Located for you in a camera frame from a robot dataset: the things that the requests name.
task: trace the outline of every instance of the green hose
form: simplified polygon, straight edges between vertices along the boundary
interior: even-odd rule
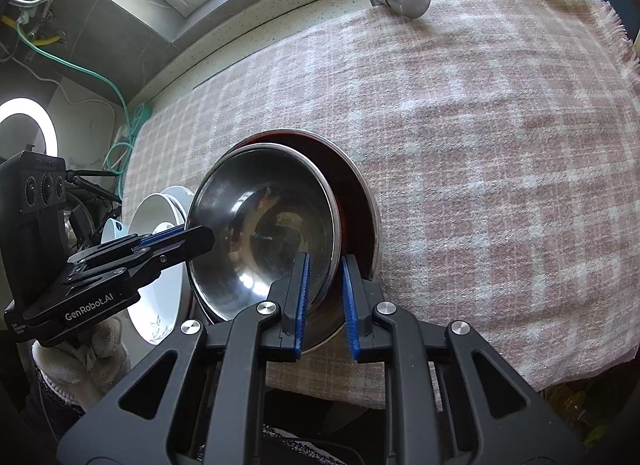
[[[22,30],[22,26],[20,24],[16,24],[15,29],[18,32],[18,36],[20,37],[20,40],[24,42],[29,48],[34,50],[36,53],[39,53],[40,55],[42,55],[43,57],[46,57],[47,59],[56,61],[62,64],[63,66],[66,66],[71,69],[75,69],[82,73],[86,73],[87,75],[91,75],[92,77],[95,77],[98,80],[101,80],[105,84],[108,84],[109,87],[111,87],[111,89],[115,91],[116,95],[118,95],[118,98],[120,99],[120,103],[122,104],[122,109],[124,110],[124,117],[125,117],[125,121],[127,123],[127,128],[128,128],[127,141],[119,141],[113,144],[111,148],[108,150],[107,156],[105,157],[104,163],[102,164],[102,166],[108,171],[118,175],[118,180],[116,182],[116,193],[118,194],[118,196],[122,198],[122,194],[124,192],[124,179],[125,179],[125,175],[127,174],[127,168],[129,166],[129,158],[131,156],[131,152],[133,151],[133,144],[136,141],[136,138],[138,137],[140,128],[143,126],[143,124],[145,124],[146,121],[148,121],[149,118],[151,118],[151,112],[152,112],[151,108],[146,104],[140,104],[136,108],[133,114],[133,119],[131,119],[129,116],[129,111],[127,111],[127,104],[124,100],[124,96],[122,96],[122,93],[120,93],[120,90],[116,87],[116,84],[111,82],[108,78],[103,77],[99,73],[96,73],[95,71],[88,70],[86,68],[83,68],[82,66],[76,66],[73,63],[70,63],[64,59],[61,59],[59,57],[56,57],[55,55],[52,55],[47,51],[44,51],[38,48],[36,45],[32,44],[27,39],[27,36],[24,34],[24,31]],[[109,157],[113,152],[113,150],[116,149],[117,147],[124,147],[127,150],[124,152],[123,155],[120,156],[118,161],[112,164],[109,161]],[[121,163],[121,167],[122,167],[121,169],[116,168],[116,165],[119,163]]]

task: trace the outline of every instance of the metal bowl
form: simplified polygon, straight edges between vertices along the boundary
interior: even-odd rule
[[[363,278],[375,281],[380,271],[382,233],[380,213],[367,183],[353,161],[337,145],[313,132],[280,128],[245,138],[228,152],[255,143],[271,142],[302,153],[322,172],[334,192],[340,213],[342,255],[353,254]],[[323,346],[344,324],[342,288],[336,275],[326,296],[306,318],[303,351]]]
[[[309,311],[322,302],[340,259],[340,216],[318,168],[292,148],[249,145],[223,156],[195,193],[187,227],[206,225],[212,251],[188,264],[212,320],[229,320],[288,277],[299,251],[310,254]]]

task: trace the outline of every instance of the plaid towel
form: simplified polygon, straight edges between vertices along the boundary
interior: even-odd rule
[[[143,127],[124,219],[197,188],[274,127],[337,143],[380,206],[385,296],[469,321],[536,389],[601,372],[640,342],[640,76],[602,0],[433,0],[314,26],[240,61]],[[268,384],[381,407],[381,365],[343,336]]]

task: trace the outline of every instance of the speckled countertop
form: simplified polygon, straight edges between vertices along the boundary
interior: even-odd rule
[[[310,26],[369,6],[369,0],[262,0],[191,45],[131,104],[150,102],[159,111],[252,53]]]

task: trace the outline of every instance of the white plate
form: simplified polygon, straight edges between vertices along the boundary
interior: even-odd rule
[[[168,196],[150,194],[133,214],[129,234],[157,234],[182,224],[182,213]],[[186,271],[184,263],[162,270],[158,279],[140,288],[140,300],[127,308],[133,326],[150,344],[159,344],[188,314],[191,287]]]
[[[113,241],[114,239],[120,239],[127,235],[129,229],[127,225],[118,220],[114,220],[109,218],[107,222],[104,224],[104,228],[102,230],[102,237],[100,238],[100,244],[108,243],[109,241]]]
[[[174,185],[172,187],[167,187],[162,191],[162,194],[167,196],[171,196],[174,198],[174,204],[177,202],[178,210],[182,212],[184,219],[186,221],[187,214],[189,213],[189,209],[191,208],[191,203],[193,202],[193,192],[191,192],[187,187],[182,187],[181,185]]]

